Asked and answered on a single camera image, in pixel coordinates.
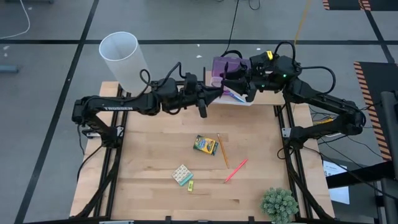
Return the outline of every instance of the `succulent plant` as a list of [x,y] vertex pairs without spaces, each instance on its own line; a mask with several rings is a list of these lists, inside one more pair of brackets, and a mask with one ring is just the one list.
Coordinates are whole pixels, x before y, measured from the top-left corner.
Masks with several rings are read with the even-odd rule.
[[298,205],[291,191],[270,188],[265,192],[260,208],[275,224],[286,224],[290,222],[290,216],[299,211]]

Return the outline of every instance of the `white cable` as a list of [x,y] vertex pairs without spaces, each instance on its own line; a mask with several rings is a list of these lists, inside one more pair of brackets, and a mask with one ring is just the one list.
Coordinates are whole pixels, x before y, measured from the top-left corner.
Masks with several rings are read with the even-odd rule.
[[21,2],[22,9],[24,10],[24,13],[25,13],[25,15],[26,15],[26,19],[27,19],[27,29],[26,29],[24,32],[21,32],[21,33],[19,33],[19,34],[11,35],[11,36],[8,36],[8,37],[0,37],[0,40],[6,39],[6,38],[11,38],[11,37],[16,37],[16,36],[18,36],[18,35],[25,34],[25,33],[27,33],[27,32],[29,31],[29,29],[30,29],[30,20],[29,20],[29,16],[27,15],[27,12],[26,12],[24,3],[22,2],[22,0],[19,0],[19,1]]

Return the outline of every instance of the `black floor stripe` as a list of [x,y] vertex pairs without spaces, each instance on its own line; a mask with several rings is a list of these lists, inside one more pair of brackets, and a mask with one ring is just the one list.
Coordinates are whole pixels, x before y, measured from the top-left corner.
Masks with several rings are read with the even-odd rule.
[[[225,39],[138,40],[142,45],[162,44],[228,44]],[[293,40],[231,40],[231,44],[278,44]],[[0,40],[0,44],[79,44],[80,40]],[[101,40],[85,40],[84,44],[100,44]],[[298,40],[297,45],[398,45],[398,40]]]
[[394,60],[394,58],[392,57],[392,55],[390,53],[390,50],[388,49],[387,45],[383,43],[384,42],[384,38],[381,35],[381,32],[380,32],[380,30],[379,30],[379,28],[378,28],[378,26],[376,24],[376,21],[373,18],[373,15],[372,15],[371,11],[365,10],[365,13],[366,13],[366,16],[369,19],[369,22],[371,23],[373,32],[376,35],[377,40],[382,43],[381,44],[381,49],[383,49],[384,55],[386,56],[386,59],[387,59],[387,62],[388,63],[395,63],[395,60]]
[[85,28],[80,37],[80,43],[78,44],[75,55],[73,56],[73,60],[70,65],[68,75],[65,79],[65,83],[63,84],[62,91],[61,91],[60,97],[58,99],[57,106],[55,107],[55,111],[52,116],[49,129],[47,130],[47,134],[45,135],[45,139],[44,139],[42,148],[39,153],[39,158],[36,161],[36,165],[34,167],[32,176],[30,177],[29,184],[25,191],[24,198],[22,199],[22,202],[19,207],[18,214],[17,214],[14,224],[21,224],[25,220],[25,216],[26,216],[27,210],[29,208],[30,201],[32,200],[32,196],[33,196],[34,190],[36,188],[37,182],[39,180],[40,173],[43,169],[44,161],[45,161],[45,158],[47,157],[47,153],[49,151],[51,140],[53,138],[55,128],[57,127],[57,123],[58,123],[58,120],[61,115],[63,104],[65,103],[65,99],[67,97],[68,90],[69,90],[70,84],[72,82],[72,78],[75,73],[76,66],[78,64],[78,61],[79,61],[79,58],[81,55],[81,51],[83,50],[84,40],[87,38],[88,30],[90,29],[91,22],[93,21],[93,17],[94,17],[94,14],[95,14],[95,11],[96,11],[96,8],[98,5],[98,1],[99,0],[94,0],[93,5],[91,7],[90,13],[88,15],[88,18],[87,18],[87,21],[85,24]]

